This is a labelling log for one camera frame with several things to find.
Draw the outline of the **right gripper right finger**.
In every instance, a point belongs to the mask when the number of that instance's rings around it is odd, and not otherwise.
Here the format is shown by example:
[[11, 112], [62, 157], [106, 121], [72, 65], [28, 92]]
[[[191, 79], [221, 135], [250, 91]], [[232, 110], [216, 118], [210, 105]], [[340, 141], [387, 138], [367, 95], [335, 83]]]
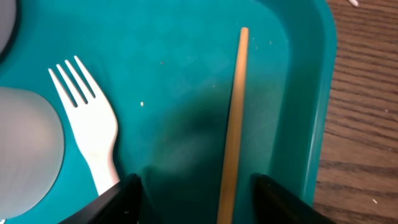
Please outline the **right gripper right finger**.
[[254, 209], [258, 223], [335, 224], [268, 175], [255, 175], [253, 186]]

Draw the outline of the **white paper cup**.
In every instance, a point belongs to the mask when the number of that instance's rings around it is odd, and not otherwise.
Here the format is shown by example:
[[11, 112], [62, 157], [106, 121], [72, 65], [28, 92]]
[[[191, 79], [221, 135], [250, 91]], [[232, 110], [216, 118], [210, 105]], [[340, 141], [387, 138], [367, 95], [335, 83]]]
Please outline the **white paper cup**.
[[62, 124], [52, 105], [28, 90], [1, 88], [1, 218], [38, 204], [52, 188], [64, 155]]

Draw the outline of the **white plastic fork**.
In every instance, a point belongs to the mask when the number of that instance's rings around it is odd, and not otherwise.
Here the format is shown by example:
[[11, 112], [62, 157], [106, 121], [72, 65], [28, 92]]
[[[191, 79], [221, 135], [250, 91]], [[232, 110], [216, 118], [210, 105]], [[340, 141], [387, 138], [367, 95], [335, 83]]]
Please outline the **white plastic fork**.
[[61, 65], [57, 64], [56, 67], [66, 87], [52, 69], [48, 71], [67, 114], [76, 144], [90, 168], [97, 193], [102, 195], [120, 181], [113, 161], [118, 121], [95, 79], [77, 56], [74, 59], [87, 84], [68, 60], [65, 63], [81, 92], [78, 92]]

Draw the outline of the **wooden skewer stick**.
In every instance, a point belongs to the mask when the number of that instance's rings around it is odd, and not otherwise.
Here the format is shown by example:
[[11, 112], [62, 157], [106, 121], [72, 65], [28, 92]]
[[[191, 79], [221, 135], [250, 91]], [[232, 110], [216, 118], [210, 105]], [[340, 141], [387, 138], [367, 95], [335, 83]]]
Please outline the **wooden skewer stick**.
[[232, 224], [233, 222], [243, 124], [248, 45], [249, 29], [247, 27], [243, 27], [239, 36], [234, 81], [229, 107], [228, 128], [224, 148], [223, 170], [216, 221], [217, 224]]

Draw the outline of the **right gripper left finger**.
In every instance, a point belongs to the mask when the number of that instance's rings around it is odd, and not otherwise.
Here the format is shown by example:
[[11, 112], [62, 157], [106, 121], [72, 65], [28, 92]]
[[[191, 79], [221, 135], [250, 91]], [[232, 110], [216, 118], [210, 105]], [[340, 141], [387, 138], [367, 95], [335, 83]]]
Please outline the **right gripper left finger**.
[[131, 174], [60, 224], [136, 224], [142, 192], [141, 178]]

